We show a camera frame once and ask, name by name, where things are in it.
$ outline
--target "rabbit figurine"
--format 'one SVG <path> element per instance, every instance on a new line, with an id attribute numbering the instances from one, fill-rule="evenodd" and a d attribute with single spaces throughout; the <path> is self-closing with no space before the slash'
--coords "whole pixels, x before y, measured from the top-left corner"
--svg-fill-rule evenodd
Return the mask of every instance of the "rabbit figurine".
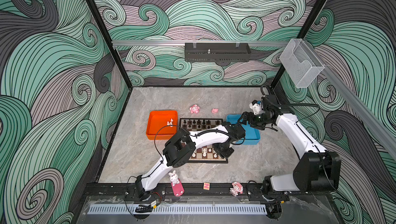
<path id="1" fill-rule="evenodd" d="M 175 186 L 175 184 L 179 184 L 180 183 L 179 177 L 177 176 L 177 173 L 176 173 L 175 170 L 173 172 L 168 173 L 168 175 L 169 175 L 169 179 L 172 182 L 172 186 Z"/>

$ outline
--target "blue tray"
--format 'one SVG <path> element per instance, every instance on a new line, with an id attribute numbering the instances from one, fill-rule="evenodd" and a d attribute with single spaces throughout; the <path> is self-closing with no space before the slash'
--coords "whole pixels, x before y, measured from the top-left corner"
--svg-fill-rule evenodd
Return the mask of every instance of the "blue tray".
<path id="1" fill-rule="evenodd" d="M 238 121 L 238 118 L 240 118 L 241 115 L 238 114 L 230 114 L 227 115 L 227 122 L 230 122 L 232 124 L 235 124 Z M 256 145 L 257 143 L 260 142 L 260 132 L 258 129 L 250 127 L 250 125 L 244 125 L 242 124 L 242 127 L 245 129 L 245 142 L 242 145 Z"/>

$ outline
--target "wire mesh bin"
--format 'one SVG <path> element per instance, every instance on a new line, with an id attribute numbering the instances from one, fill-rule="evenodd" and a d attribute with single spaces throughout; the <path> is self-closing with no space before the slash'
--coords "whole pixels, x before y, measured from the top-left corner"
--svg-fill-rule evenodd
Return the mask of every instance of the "wire mesh bin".
<path id="1" fill-rule="evenodd" d="M 324 69 L 315 49 L 303 39 L 291 39 L 280 61 L 296 88 L 307 88 Z"/>

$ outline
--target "wall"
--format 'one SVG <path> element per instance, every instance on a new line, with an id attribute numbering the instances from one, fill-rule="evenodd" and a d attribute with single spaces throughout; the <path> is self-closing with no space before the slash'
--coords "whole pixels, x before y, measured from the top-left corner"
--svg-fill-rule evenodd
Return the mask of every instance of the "wall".
<path id="1" fill-rule="evenodd" d="M 289 40 L 313 0 L 95 0 L 114 40 Z M 183 47 L 118 47 L 134 85 L 270 83 L 279 48 L 252 48 L 247 63 L 187 63 Z"/>
<path id="2" fill-rule="evenodd" d="M 0 222 L 70 222 L 128 89 L 84 0 L 0 9 Z"/>
<path id="3" fill-rule="evenodd" d="M 396 0 L 327 0 L 307 35 L 326 64 L 396 135 Z M 287 74 L 276 93 L 282 102 L 317 103 L 321 111 L 304 126 L 325 147 L 342 157 L 339 192 L 352 204 L 335 199 L 346 223 L 396 220 L 396 163 L 371 136 L 324 75 L 307 89 L 296 89 Z M 297 109 L 303 118 L 315 108 Z"/>

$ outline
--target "orange container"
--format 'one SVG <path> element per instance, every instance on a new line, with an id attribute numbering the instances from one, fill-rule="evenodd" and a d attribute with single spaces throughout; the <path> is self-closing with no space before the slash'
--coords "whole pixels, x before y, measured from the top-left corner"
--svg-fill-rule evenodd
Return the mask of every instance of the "orange container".
<path id="1" fill-rule="evenodd" d="M 167 122 L 173 119 L 173 127 L 162 127 L 166 126 Z M 166 110 L 166 111 L 152 111 L 148 117 L 146 136 L 149 140 L 154 140 L 156 133 L 158 132 L 156 140 L 169 140 L 177 131 L 177 111 Z"/>

